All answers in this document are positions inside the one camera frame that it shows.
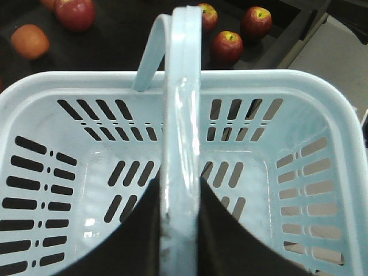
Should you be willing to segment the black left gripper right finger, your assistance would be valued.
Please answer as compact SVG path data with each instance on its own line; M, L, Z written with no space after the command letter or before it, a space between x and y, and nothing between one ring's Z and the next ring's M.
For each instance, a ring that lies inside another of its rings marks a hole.
M246 230L200 179L198 275L310 275Z

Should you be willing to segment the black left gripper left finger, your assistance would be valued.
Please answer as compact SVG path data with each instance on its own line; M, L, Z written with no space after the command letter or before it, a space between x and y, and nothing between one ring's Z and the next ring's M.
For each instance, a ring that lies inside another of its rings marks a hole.
M57 275L158 275L160 174L131 214L101 244Z

